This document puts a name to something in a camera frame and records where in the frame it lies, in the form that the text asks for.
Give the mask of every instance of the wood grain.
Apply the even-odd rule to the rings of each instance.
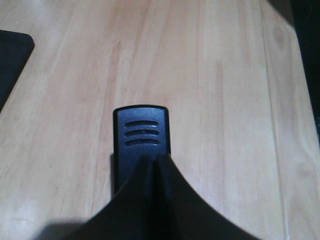
[[[288,239],[320,238],[320,155],[295,30],[261,0],[267,73]],[[282,0],[290,9],[288,0]]]
[[[0,28],[36,45],[0,114],[2,240],[108,203],[112,111],[132,104],[169,108],[176,165],[228,219],[262,239],[320,237],[297,38],[266,2],[0,0]]]

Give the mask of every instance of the black mouse pad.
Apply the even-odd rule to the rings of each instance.
[[[0,30],[0,111],[34,47],[28,34]]]

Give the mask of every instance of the black curved base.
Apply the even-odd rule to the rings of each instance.
[[[256,240],[212,209],[169,155],[142,158],[114,199],[63,240]]]

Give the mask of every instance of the black plastic object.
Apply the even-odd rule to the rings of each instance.
[[[113,112],[114,192],[126,182],[141,157],[170,154],[168,109],[132,105]]]
[[[0,30],[0,111],[34,47],[31,36]]]
[[[104,209],[63,240],[257,239],[212,209],[179,172],[169,155],[165,107],[119,108],[114,120],[123,185]]]

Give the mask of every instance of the wooden desk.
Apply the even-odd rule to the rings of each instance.
[[[112,111],[132,104],[168,107],[176,165],[224,216],[262,239],[320,239],[298,41],[267,1],[2,0],[0,28],[35,41],[0,114],[0,239],[108,203]]]

